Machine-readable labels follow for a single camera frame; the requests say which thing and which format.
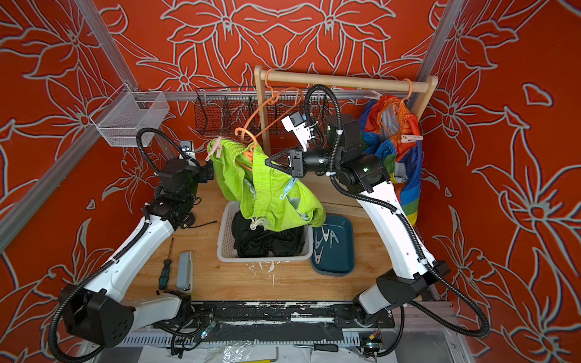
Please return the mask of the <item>black shorts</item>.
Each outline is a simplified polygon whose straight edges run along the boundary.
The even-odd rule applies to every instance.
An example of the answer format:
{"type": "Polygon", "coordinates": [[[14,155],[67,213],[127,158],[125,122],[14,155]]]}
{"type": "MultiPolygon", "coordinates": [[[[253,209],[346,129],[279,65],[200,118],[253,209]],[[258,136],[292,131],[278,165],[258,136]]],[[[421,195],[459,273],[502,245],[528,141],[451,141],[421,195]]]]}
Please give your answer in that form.
{"type": "Polygon", "coordinates": [[[252,225],[240,212],[231,223],[234,249],[239,258],[294,257],[304,248],[304,227],[270,231],[261,225],[252,229],[252,225]]]}

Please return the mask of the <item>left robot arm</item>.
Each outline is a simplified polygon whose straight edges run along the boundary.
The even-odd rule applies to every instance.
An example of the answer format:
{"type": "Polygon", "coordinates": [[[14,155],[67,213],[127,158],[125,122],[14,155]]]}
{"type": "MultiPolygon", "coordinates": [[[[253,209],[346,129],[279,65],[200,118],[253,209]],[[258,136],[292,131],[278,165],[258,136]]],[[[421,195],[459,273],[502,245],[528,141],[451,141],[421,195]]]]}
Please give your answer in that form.
{"type": "Polygon", "coordinates": [[[148,133],[166,139],[174,148],[178,146],[158,129],[143,128],[137,132],[137,148],[159,178],[159,192],[142,208],[139,224],[115,253],[79,284],[68,284],[61,291],[48,333],[48,348],[59,362],[89,361],[121,343],[130,332],[148,325],[174,337],[187,337],[183,328],[193,319],[195,311],[192,299],[185,293],[162,290],[154,299],[134,306],[125,306],[122,301],[157,248],[179,228],[194,224],[192,209],[198,203],[198,186],[213,179],[213,164],[201,165],[178,148],[178,157],[158,168],[143,144],[148,133]],[[96,348],[86,355],[68,355],[59,346],[60,324],[68,334],[94,343],[96,348]]]}

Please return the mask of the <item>mint clothespin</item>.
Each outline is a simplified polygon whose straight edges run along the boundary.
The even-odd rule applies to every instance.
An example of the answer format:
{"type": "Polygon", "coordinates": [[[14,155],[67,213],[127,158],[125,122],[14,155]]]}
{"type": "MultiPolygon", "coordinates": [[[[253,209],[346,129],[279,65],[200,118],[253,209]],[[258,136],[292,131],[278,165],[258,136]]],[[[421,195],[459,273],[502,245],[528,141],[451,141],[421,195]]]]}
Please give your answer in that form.
{"type": "Polygon", "coordinates": [[[287,182],[287,184],[284,186],[283,192],[279,195],[280,200],[283,201],[288,196],[288,194],[291,192],[291,190],[296,185],[297,181],[298,181],[298,178],[291,178],[287,182]]]}

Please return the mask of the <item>orange hanger of green shorts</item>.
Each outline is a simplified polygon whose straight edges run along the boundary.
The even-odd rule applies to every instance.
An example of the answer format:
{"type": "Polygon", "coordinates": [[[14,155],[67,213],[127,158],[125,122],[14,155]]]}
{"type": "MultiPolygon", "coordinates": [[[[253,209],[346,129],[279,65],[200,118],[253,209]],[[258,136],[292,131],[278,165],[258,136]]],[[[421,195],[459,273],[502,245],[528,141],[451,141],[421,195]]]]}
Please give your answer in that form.
{"type": "Polygon", "coordinates": [[[252,165],[254,164],[254,150],[258,145],[256,136],[243,127],[237,127],[235,129],[235,135],[239,137],[242,144],[247,145],[246,150],[238,157],[236,157],[236,163],[246,170],[252,172],[252,165]]]}

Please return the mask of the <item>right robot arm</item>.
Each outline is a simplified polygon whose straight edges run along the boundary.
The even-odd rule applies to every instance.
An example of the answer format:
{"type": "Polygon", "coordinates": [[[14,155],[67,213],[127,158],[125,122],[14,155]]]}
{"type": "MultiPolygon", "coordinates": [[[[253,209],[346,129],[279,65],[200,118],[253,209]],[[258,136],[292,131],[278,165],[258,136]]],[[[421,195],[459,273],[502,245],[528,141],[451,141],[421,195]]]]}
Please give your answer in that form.
{"type": "Polygon", "coordinates": [[[329,177],[336,191],[356,200],[367,213],[390,256],[392,268],[353,300],[360,318],[367,319],[381,310],[402,309],[409,304],[458,334],[487,337],[489,319],[472,298],[446,280],[447,263],[436,260],[423,245],[397,199],[380,157],[365,152],[358,121],[341,113],[333,115],[327,122],[325,148],[310,148],[310,141],[320,130],[313,124],[308,107],[284,116],[282,124],[287,132],[295,134],[300,146],[273,155],[266,160],[266,166],[294,178],[303,178],[308,172],[329,177]],[[449,288],[476,314],[478,328],[454,325],[416,302],[436,282],[449,288]]]}

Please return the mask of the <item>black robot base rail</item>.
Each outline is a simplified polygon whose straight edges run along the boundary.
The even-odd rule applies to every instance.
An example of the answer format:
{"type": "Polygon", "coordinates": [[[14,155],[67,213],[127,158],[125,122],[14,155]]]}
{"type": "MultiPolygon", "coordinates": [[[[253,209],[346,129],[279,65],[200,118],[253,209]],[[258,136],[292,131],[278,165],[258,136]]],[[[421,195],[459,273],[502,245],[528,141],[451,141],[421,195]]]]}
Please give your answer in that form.
{"type": "Polygon", "coordinates": [[[197,301],[181,335],[201,331],[213,322],[205,342],[356,343],[360,334],[396,327],[393,314],[363,314],[347,301],[197,301]]]}

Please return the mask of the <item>orange clothes hanger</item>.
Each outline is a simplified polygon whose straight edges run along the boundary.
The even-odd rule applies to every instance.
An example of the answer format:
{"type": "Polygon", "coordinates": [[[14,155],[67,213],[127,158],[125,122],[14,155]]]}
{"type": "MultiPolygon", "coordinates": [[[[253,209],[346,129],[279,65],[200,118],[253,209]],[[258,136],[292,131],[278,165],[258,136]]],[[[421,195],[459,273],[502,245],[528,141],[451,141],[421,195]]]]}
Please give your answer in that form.
{"type": "Polygon", "coordinates": [[[270,91],[270,97],[265,98],[263,101],[259,101],[259,104],[258,104],[256,110],[248,117],[245,124],[243,125],[243,129],[248,130],[249,126],[252,124],[254,119],[258,116],[260,119],[260,122],[264,122],[266,125],[261,126],[260,132],[257,134],[254,134],[254,136],[261,136],[265,132],[269,131],[275,124],[277,124],[280,120],[282,120],[285,116],[287,116],[290,113],[291,109],[286,110],[280,116],[277,116],[273,121],[268,121],[268,113],[267,113],[268,107],[276,106],[280,102],[281,97],[284,95],[284,93],[293,92],[295,94],[294,103],[293,103],[292,107],[299,106],[302,99],[304,98],[304,92],[297,87],[287,87],[287,88],[275,91],[274,87],[269,85],[269,75],[271,74],[272,69],[265,71],[264,78],[262,77],[263,71],[264,71],[264,69],[262,66],[255,66],[255,68],[254,68],[254,81],[255,81],[255,86],[257,89],[257,95],[259,95],[258,85],[262,85],[263,88],[266,88],[267,90],[270,91]]]}

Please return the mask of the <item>lime green shorts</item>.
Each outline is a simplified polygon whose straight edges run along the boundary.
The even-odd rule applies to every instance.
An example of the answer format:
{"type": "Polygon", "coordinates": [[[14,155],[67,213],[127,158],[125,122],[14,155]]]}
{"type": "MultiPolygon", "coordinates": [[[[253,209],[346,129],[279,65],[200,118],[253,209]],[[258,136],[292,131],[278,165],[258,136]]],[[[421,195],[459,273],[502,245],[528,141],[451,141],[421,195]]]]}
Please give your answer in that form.
{"type": "Polygon", "coordinates": [[[254,150],[252,172],[236,163],[236,157],[246,148],[240,142],[222,139],[221,157],[211,158],[223,196],[239,203],[242,216],[270,231],[322,226],[326,220],[325,209],[301,181],[297,181],[283,201],[279,199],[291,177],[266,166],[267,155],[260,145],[254,150]]]}

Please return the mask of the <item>light green clothespin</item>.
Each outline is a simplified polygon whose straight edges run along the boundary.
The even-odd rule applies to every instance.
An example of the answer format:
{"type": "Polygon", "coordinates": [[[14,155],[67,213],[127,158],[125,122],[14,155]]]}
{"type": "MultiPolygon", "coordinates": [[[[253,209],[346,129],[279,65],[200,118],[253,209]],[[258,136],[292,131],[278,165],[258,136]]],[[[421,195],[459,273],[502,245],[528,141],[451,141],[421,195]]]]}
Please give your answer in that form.
{"type": "Polygon", "coordinates": [[[335,244],[338,244],[339,243],[339,239],[338,239],[337,235],[335,234],[335,231],[334,230],[331,230],[331,229],[329,230],[329,232],[328,232],[328,242],[329,242],[330,248],[333,248],[333,246],[335,244]]]}

